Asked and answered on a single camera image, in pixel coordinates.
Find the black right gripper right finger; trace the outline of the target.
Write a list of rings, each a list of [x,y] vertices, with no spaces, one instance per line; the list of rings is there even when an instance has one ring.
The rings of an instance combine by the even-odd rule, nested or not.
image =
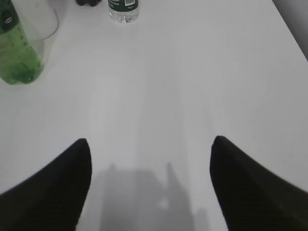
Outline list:
[[[266,169],[224,136],[214,139],[209,172],[228,230],[308,229],[308,193]]]

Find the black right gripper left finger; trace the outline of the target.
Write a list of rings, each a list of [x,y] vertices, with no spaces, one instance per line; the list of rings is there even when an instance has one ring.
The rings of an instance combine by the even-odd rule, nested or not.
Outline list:
[[[40,171],[0,195],[2,231],[74,231],[90,188],[92,161],[85,138]]]

